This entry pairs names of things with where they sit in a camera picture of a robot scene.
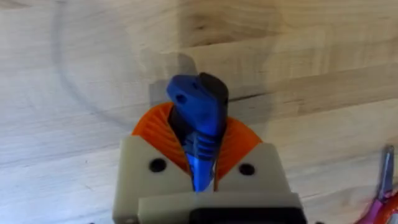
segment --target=orange object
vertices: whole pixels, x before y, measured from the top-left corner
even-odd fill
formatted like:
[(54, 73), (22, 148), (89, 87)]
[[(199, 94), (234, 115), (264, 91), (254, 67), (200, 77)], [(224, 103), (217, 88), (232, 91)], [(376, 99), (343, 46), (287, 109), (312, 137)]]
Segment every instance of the orange object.
[(398, 212), (398, 194), (395, 194), (380, 208), (374, 224), (386, 224), (390, 217)]
[[(162, 103), (151, 108), (140, 119), (132, 135), (141, 136), (179, 168), (190, 174), (183, 148), (168, 122), (173, 105), (171, 102)], [(228, 117), (226, 131), (216, 161), (215, 183), (261, 142), (261, 139), (250, 128), (242, 122)]]
[(139, 120), (132, 135), (141, 136), (149, 144), (173, 161), (179, 168), (190, 174), (187, 158), (180, 141), (170, 127), (168, 118), (173, 103), (162, 103), (151, 108)]

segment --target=hole in blue part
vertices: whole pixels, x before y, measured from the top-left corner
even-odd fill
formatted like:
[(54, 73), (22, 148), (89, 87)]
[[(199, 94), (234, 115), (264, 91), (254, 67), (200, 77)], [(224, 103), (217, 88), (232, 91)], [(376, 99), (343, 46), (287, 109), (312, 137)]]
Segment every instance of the hole in blue part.
[(184, 95), (177, 95), (175, 99), (177, 100), (178, 103), (181, 104), (185, 104), (187, 102), (187, 97), (185, 97)]

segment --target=red scissors handle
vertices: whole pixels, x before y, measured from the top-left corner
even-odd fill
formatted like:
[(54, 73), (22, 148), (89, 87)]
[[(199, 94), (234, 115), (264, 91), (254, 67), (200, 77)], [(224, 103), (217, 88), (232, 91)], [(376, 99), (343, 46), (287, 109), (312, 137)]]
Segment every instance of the red scissors handle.
[(374, 224), (386, 224), (391, 216), (398, 211), (398, 194), (395, 194), (380, 208)]

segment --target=blue plastic part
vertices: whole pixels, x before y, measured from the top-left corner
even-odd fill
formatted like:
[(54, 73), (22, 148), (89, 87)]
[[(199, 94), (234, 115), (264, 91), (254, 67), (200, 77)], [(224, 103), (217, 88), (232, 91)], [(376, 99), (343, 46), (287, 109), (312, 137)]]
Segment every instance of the blue plastic part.
[[(204, 191), (213, 180), (213, 167), (225, 131), (228, 101), (228, 90), (224, 83), (207, 75), (204, 85), (201, 78), (176, 75), (167, 87), (167, 93), (175, 104), (172, 113), (178, 119), (183, 119), (183, 122), (171, 122), (175, 123), (174, 126), (184, 126), (178, 127), (184, 130), (178, 136), (190, 165), (193, 189), (197, 192)], [(210, 86), (212, 90), (209, 90), (209, 83), (214, 83)], [(224, 88), (226, 96), (215, 93), (218, 88)]]

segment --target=scissors blade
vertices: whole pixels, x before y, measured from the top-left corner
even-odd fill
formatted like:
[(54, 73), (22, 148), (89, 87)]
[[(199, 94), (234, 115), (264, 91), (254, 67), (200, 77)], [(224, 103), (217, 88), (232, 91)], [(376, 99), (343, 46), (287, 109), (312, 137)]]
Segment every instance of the scissors blade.
[(384, 149), (383, 167), (377, 199), (385, 202), (392, 193), (392, 179), (394, 177), (394, 146), (386, 146)]

